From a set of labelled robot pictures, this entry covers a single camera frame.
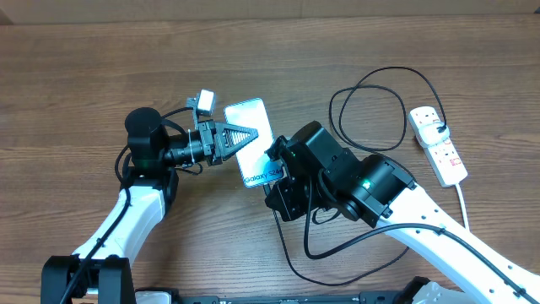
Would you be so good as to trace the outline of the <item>Samsung Galaxy smartphone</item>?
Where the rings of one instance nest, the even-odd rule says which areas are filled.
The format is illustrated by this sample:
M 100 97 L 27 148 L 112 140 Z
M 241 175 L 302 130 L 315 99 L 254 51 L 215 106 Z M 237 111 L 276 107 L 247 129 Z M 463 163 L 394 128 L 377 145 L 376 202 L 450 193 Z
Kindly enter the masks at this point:
M 224 108 L 228 124 L 255 128 L 256 139 L 235 154 L 245 187 L 258 187 L 284 176 L 281 163 L 271 161 L 266 151 L 274 142 L 273 132 L 261 98 L 245 100 Z

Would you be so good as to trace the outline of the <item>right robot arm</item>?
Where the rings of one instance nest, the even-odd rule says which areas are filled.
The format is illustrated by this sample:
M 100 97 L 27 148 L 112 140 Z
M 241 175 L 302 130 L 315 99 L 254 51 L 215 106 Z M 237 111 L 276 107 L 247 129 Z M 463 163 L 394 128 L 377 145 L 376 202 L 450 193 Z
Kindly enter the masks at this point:
M 291 138 L 278 137 L 267 155 L 286 176 L 267 192 L 266 205 L 285 221 L 335 209 L 370 231 L 311 259 L 327 258 L 382 233 L 403 243 L 477 303 L 537 303 L 539 277 L 512 263 L 452 219 L 402 167 L 380 155 L 363 160 L 318 122 Z

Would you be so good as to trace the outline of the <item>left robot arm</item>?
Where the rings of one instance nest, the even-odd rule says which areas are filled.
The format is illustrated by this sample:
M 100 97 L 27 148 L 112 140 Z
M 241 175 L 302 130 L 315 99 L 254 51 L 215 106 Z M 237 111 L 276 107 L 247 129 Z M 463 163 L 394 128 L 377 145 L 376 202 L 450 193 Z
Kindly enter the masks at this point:
M 152 229 L 176 199 L 178 174 L 203 162 L 222 164 L 258 136 L 255 128 L 199 122 L 186 131 L 153 108 L 126 118 L 127 145 L 115 173 L 115 207 L 98 230 L 69 256 L 50 257 L 41 272 L 40 300 L 70 303 L 95 294 L 100 303 L 179 303 L 175 289 L 136 290 L 132 264 Z

